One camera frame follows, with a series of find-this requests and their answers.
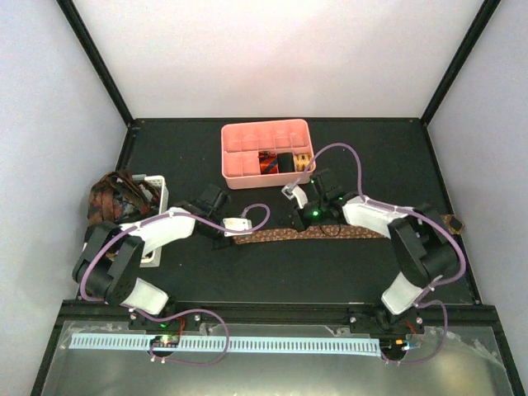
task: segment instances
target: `black tabletop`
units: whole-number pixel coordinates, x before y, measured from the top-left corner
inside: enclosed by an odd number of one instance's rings
[[[280,187],[229,190],[220,169],[220,130],[247,120],[140,120],[128,162],[133,173],[163,175],[169,204],[196,198],[208,184],[231,195],[232,215],[252,203],[271,208],[267,229],[284,227],[291,203]],[[359,153],[363,190],[396,205],[432,203],[441,214],[448,205],[427,144],[426,131],[414,119],[307,119],[314,151],[344,142]],[[331,168],[343,187],[356,189],[356,164],[341,148],[326,152],[318,169]],[[256,224],[261,210],[248,216]],[[179,301],[250,303],[379,302],[398,274],[388,239],[299,240],[249,243],[213,250],[201,236],[163,247],[161,265],[141,276]],[[439,288],[434,295],[450,304],[470,304],[466,279]]]

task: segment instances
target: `white wall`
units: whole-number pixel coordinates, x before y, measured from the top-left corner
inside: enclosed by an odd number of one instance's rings
[[[136,117],[416,117],[482,0],[75,3]]]
[[[0,7],[0,394],[29,394],[125,125],[57,3]]]
[[[502,2],[430,131],[483,300],[528,390],[528,2]]]

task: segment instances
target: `pink box compartment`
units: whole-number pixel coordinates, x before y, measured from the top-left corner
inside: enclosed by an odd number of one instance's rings
[[[222,128],[222,176],[229,188],[285,186],[301,172],[261,175],[258,152],[293,153],[314,156],[305,120],[280,120],[229,124]],[[312,165],[301,183],[308,183]]]

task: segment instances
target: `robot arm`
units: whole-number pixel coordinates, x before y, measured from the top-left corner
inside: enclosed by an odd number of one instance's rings
[[[303,231],[317,220],[330,217],[345,224],[364,227],[390,238],[400,272],[392,285],[382,294],[381,301],[393,316],[407,311],[417,297],[433,281],[444,275],[446,269],[458,261],[448,241],[433,227],[421,220],[394,210],[369,203],[354,193],[346,193],[328,170],[314,173],[311,186],[316,199],[309,201],[296,186],[288,186],[283,193],[296,201],[290,216],[294,228]],[[430,205],[405,208],[416,211],[442,225],[440,215]]]
[[[222,221],[219,210],[227,200],[227,195],[218,187],[208,186],[198,199],[177,204],[162,214],[163,218],[156,216],[156,219],[132,224],[105,222],[97,225],[73,270],[73,279],[81,284],[88,267],[103,247],[123,230],[135,226],[137,229],[111,247],[109,252],[114,254],[113,257],[105,255],[93,266],[86,279],[86,288],[93,298],[110,305],[123,304],[149,314],[159,314],[168,301],[168,294],[141,279],[141,258],[167,243],[188,238],[195,231],[215,243],[229,243],[223,232],[207,225],[218,225]],[[235,229],[238,234],[252,227],[248,219],[224,219],[224,222],[226,220],[230,229]]]

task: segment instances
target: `patterned strap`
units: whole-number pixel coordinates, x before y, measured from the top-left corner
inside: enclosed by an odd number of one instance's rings
[[[464,225],[452,214],[441,216],[445,226],[450,233],[459,235],[462,233]],[[244,243],[287,241],[290,239],[370,239],[384,238],[383,235],[375,233],[363,227],[354,225],[322,225],[311,226],[302,233],[294,229],[263,229],[255,231],[248,236],[233,237],[237,245]]]

